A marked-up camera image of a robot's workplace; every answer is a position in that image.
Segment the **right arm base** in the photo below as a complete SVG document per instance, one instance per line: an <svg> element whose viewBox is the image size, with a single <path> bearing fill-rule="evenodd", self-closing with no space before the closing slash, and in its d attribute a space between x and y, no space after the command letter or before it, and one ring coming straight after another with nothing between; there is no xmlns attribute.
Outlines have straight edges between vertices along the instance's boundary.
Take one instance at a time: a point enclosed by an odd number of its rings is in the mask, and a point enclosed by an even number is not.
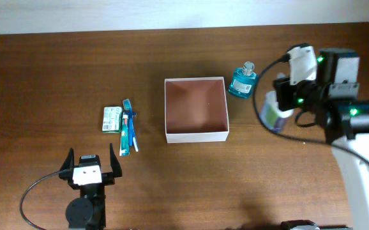
<svg viewBox="0 0 369 230"><path fill-rule="evenodd" d="M280 224L281 230L353 230L345 225L322 226L311 220L288 220Z"/></svg>

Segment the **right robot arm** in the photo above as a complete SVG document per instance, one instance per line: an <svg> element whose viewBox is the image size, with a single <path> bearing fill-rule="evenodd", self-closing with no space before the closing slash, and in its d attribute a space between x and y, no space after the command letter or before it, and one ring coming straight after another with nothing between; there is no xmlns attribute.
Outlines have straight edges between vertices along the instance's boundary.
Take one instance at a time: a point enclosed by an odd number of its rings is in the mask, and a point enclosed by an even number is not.
<svg viewBox="0 0 369 230"><path fill-rule="evenodd" d="M278 108L300 108L315 116L340 168L354 229L369 229L369 100L359 100L359 54L307 44L281 58L290 74L275 80Z"/></svg>

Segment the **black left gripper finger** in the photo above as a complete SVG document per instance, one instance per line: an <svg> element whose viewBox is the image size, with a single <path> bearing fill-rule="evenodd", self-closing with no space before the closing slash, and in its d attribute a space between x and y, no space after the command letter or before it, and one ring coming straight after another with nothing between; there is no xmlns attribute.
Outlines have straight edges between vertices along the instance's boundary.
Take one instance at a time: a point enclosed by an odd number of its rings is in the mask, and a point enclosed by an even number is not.
<svg viewBox="0 0 369 230"><path fill-rule="evenodd" d="M66 159L64 160L60 171L68 170L74 167L74 150L73 148L70 148Z"/></svg>
<svg viewBox="0 0 369 230"><path fill-rule="evenodd" d="M112 143L109 144L110 150L110 166L112 168L113 177L120 178L123 176L121 165L115 155Z"/></svg>

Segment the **green white soap box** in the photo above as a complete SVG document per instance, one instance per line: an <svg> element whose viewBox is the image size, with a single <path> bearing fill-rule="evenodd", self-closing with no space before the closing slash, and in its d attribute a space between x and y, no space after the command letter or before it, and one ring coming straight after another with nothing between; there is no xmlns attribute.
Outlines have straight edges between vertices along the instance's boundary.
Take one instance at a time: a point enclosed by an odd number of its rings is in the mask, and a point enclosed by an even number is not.
<svg viewBox="0 0 369 230"><path fill-rule="evenodd" d="M103 110L103 133L120 133L121 132L121 107L105 107Z"/></svg>

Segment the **blue mouthwash bottle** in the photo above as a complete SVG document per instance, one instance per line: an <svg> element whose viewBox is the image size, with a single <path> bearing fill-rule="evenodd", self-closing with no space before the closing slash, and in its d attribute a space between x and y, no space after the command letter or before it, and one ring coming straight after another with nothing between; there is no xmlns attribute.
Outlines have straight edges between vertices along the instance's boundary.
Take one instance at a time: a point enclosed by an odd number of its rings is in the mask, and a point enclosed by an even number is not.
<svg viewBox="0 0 369 230"><path fill-rule="evenodd" d="M234 70L228 89L230 94L245 99L250 97L259 79L259 76L254 72L254 68L255 65L247 61L242 67Z"/></svg>

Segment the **clear green-label sanitizer bottle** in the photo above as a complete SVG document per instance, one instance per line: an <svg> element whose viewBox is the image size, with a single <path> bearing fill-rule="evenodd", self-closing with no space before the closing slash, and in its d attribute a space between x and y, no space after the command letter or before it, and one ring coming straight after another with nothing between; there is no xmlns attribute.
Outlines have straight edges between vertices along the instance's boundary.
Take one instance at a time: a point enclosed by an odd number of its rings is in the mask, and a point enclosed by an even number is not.
<svg viewBox="0 0 369 230"><path fill-rule="evenodd" d="M278 108L276 91L266 93L265 102L260 112L260 118L267 128L280 133L283 131L287 120L293 115L294 110L281 111Z"/></svg>

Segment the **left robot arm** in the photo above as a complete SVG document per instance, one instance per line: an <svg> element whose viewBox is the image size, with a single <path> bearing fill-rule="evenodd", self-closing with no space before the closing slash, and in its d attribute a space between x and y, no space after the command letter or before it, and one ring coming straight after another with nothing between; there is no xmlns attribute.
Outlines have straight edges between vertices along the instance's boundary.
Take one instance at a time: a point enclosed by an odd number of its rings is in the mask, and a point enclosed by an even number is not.
<svg viewBox="0 0 369 230"><path fill-rule="evenodd" d="M69 229L105 229L106 204L105 187L114 185L115 179L123 176L121 165L109 145L110 172L102 172L98 155L85 155L74 164L74 151L71 149L64 160L59 178L78 190L80 195L66 208L65 217Z"/></svg>

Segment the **green white toothpaste tube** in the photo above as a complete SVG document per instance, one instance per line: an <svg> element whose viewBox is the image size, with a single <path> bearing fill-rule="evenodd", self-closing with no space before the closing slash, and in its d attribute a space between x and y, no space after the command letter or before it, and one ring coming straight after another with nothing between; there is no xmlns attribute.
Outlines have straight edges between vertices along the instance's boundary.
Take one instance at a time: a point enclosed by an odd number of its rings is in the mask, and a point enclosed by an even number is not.
<svg viewBox="0 0 369 230"><path fill-rule="evenodd" d="M130 154L130 139L129 139L129 117L123 112L121 117L121 140L120 140L120 156L127 156Z"/></svg>

